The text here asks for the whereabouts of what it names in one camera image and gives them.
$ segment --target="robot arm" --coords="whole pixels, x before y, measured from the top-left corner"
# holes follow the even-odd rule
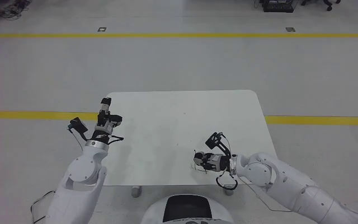
[[[108,154],[113,128],[122,121],[122,117],[110,114],[110,98],[104,98],[101,103],[102,109],[91,139],[87,140],[84,136],[87,128],[79,118],[71,120],[68,126],[70,132],[75,129],[87,142],[82,155],[69,165],[58,186],[45,217],[46,224],[86,224],[92,217],[107,173],[101,162]],[[89,191],[80,191],[74,189],[75,182],[95,185]]]
[[[214,135],[222,136],[222,133],[214,133]],[[356,212],[348,209],[320,189],[309,176],[266,153],[255,153],[251,157],[242,155],[210,155],[208,157],[207,154],[212,153],[196,153],[195,163],[207,170],[217,172],[227,170],[231,175],[236,174],[239,177],[245,177],[250,183],[260,187],[285,208],[306,216],[317,223],[358,223]],[[211,161],[214,157],[223,160],[223,162],[220,160]],[[273,172],[276,174],[276,179],[271,182]]]

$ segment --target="yellow floor line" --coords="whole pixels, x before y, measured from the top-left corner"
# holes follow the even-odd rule
[[[0,34],[0,38],[358,38],[358,34],[299,34],[299,33]]]
[[[82,112],[47,112],[47,111],[0,111],[0,119],[35,119],[35,120],[97,120],[97,113]],[[297,125],[358,125],[355,116],[265,116],[267,124]]]

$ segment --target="office chair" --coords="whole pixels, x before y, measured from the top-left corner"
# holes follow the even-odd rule
[[[301,6],[305,6],[307,2],[310,2],[311,0],[303,0],[303,2],[301,3]],[[332,3],[329,0],[323,0],[324,4],[328,5],[327,7],[327,11],[332,10]],[[336,4],[339,4],[341,2],[341,0],[336,0]]]

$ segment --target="black cable bundle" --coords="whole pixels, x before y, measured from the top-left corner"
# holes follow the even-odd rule
[[[21,17],[21,12],[27,11],[32,0],[15,0],[0,9],[0,17],[6,20],[16,20]]]

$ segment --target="gray floor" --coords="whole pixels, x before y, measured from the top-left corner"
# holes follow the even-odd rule
[[[357,32],[358,2],[326,12],[320,1],[295,13],[262,13],[252,1],[34,1],[0,32]],[[358,116],[357,39],[0,39],[0,110],[97,111],[114,91],[251,89],[265,115]],[[55,189],[81,150],[66,121],[0,120],[0,220],[29,223],[30,205]],[[358,209],[358,127],[269,125],[278,157]],[[156,200],[211,197],[237,223],[312,223],[272,213],[241,186],[151,186],[130,197],[104,187],[90,223],[139,223]],[[273,207],[279,205],[265,197]],[[46,212],[46,202],[36,210]]]

